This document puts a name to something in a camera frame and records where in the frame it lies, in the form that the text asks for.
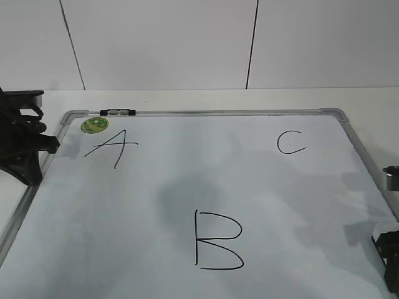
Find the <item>black marker writing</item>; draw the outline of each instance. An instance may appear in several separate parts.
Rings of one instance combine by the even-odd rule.
[[[239,233],[238,233],[237,235],[235,235],[234,237],[198,238],[197,213],[198,213],[198,210],[195,210],[195,213],[194,213],[194,225],[195,225],[195,265],[196,265],[196,266],[198,265],[198,242],[202,242],[202,243],[206,243],[206,244],[208,244],[208,245],[212,245],[212,246],[216,246],[216,247],[222,248],[222,249],[224,249],[224,250],[226,250],[226,251],[228,251],[228,252],[231,252],[232,254],[234,254],[235,256],[237,256],[237,258],[241,261],[241,264],[240,264],[240,266],[237,266],[237,267],[230,267],[230,268],[209,268],[209,267],[200,267],[200,269],[204,269],[204,270],[236,270],[236,269],[242,268],[242,267],[244,266],[244,260],[243,260],[236,252],[234,252],[234,251],[232,251],[231,249],[228,249],[228,248],[226,248],[226,247],[224,247],[224,246],[221,246],[221,245],[219,245],[219,244],[215,244],[215,243],[213,243],[213,242],[209,242],[210,240],[233,240],[233,239],[238,238],[238,237],[241,235],[241,233],[243,232],[243,227],[241,226],[241,224],[240,224],[238,221],[236,221],[236,220],[234,220],[233,218],[230,218],[230,217],[228,217],[228,216],[224,216],[224,215],[221,215],[221,214],[215,214],[215,213],[200,212],[200,214],[214,215],[214,216],[217,216],[217,217],[223,217],[223,218],[229,219],[229,220],[231,220],[231,221],[237,223],[237,225],[238,225],[239,228],[240,228],[240,231],[239,231]]]
[[[108,143],[109,141],[113,140],[114,138],[116,138],[117,136],[119,136],[120,134],[123,133],[123,142],[121,143]],[[106,146],[106,145],[122,145],[122,149],[120,150],[120,154],[119,157],[117,159],[117,162],[115,163],[115,165],[113,166],[114,169],[117,168],[118,162],[120,160],[120,158],[122,157],[123,151],[125,149],[125,145],[126,144],[130,144],[130,145],[138,145],[137,142],[126,142],[126,130],[122,130],[121,132],[119,132],[118,134],[116,134],[114,137],[108,139],[106,142],[102,143],[101,145],[95,145],[95,149],[89,151],[87,154],[84,155],[84,157],[86,158],[89,154],[93,153],[94,151],[98,150],[99,148]]]
[[[277,148],[279,149],[279,151],[280,151],[281,153],[283,153],[283,154],[294,154],[294,153],[298,153],[299,151],[303,151],[304,149],[306,149],[306,148],[301,148],[301,149],[297,149],[296,151],[291,151],[291,152],[289,152],[289,153],[287,153],[287,152],[281,150],[281,148],[280,148],[280,138],[281,138],[283,135],[285,135],[285,134],[287,134],[287,133],[290,133],[290,132],[302,134],[302,132],[300,132],[300,131],[293,131],[293,130],[285,131],[285,132],[283,132],[282,134],[280,134],[280,136],[279,136],[278,139],[277,139]]]

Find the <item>green round magnet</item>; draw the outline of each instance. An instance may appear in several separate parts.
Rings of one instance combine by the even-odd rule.
[[[88,120],[85,120],[80,129],[82,132],[86,134],[96,134],[103,132],[108,127],[108,120],[104,117],[92,117]]]

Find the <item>whiteboard surface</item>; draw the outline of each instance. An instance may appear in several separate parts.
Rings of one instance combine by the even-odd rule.
[[[394,298],[372,244],[396,221],[331,116],[74,120],[0,269],[1,298]],[[126,130],[121,145],[99,148]],[[276,145],[279,135],[284,151]],[[120,135],[112,142],[122,142]],[[232,217],[198,243],[195,210]],[[231,237],[197,214],[198,237]]]

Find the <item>white tile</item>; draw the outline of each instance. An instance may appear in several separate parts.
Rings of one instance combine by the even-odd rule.
[[[0,86],[82,89],[57,0],[2,0]]]
[[[244,88],[256,1],[70,0],[87,89]]]
[[[399,1],[260,0],[250,88],[399,86]]]

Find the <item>whiteboard frame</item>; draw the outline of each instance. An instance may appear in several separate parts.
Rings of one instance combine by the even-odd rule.
[[[71,110],[67,112],[61,119],[59,127],[57,129],[56,136],[60,143],[66,135],[69,125],[76,118],[82,118],[87,116],[99,116],[99,111],[89,111],[89,110]],[[281,116],[281,115],[330,115],[339,121],[341,127],[344,129],[349,141],[355,148],[356,152],[363,161],[368,173],[370,173],[374,183],[380,190],[385,202],[388,204],[393,215],[396,219],[399,219],[399,201],[396,195],[387,191],[382,187],[382,173],[377,168],[377,165],[373,162],[371,156],[367,152],[366,148],[360,141],[356,132],[353,130],[349,123],[349,119],[346,114],[338,108],[320,108],[320,109],[303,109],[303,110],[213,110],[213,111],[137,111],[136,115],[108,115],[107,117],[146,117],[146,116],[251,116],[251,115],[264,115],[264,116]],[[41,169],[43,176],[46,175],[47,170],[54,158],[55,154],[45,153],[43,155],[43,160],[41,163]],[[37,190],[40,188],[37,186],[28,186],[25,193],[21,197],[17,207],[10,220],[8,221],[6,228],[4,229],[0,237],[0,268],[4,262],[9,249],[14,242],[14,239],[21,227],[25,216],[32,204],[32,201],[36,195]]]

